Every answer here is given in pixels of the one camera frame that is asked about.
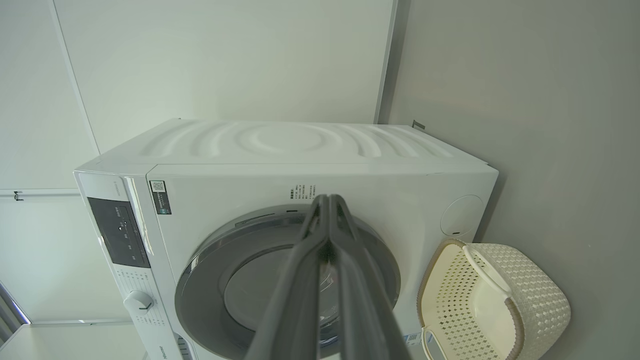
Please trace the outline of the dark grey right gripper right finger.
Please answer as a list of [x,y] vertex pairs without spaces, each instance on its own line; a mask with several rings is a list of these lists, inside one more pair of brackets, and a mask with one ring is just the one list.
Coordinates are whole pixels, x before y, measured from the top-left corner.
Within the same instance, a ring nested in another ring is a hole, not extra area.
[[339,194],[330,195],[330,245],[338,271],[341,359],[409,360],[377,266]]

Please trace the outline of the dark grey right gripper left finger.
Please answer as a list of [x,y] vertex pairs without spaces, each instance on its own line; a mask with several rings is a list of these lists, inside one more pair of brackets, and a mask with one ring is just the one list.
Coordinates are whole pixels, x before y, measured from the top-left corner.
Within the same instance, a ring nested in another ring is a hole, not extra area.
[[316,360],[322,247],[329,240],[329,196],[316,196],[302,223],[246,360]]

